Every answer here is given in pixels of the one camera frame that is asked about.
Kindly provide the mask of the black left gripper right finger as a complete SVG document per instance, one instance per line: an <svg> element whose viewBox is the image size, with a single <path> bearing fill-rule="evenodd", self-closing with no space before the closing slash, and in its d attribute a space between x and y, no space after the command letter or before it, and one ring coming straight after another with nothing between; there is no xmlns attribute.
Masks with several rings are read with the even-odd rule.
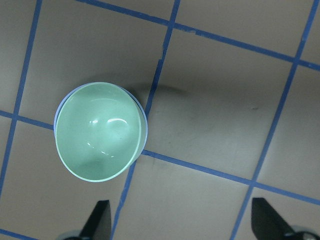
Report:
<svg viewBox="0 0 320 240"><path fill-rule="evenodd" d="M298 240L300 234L278 214L265 198L254 197L251 229L257 240Z"/></svg>

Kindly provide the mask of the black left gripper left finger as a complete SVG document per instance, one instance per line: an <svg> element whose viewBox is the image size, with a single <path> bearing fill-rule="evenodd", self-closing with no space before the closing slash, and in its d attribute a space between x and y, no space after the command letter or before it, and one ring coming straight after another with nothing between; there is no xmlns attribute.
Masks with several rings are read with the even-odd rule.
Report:
<svg viewBox="0 0 320 240"><path fill-rule="evenodd" d="M109 240L112 232L111 206L109 200L99 200L82 231L81 240Z"/></svg>

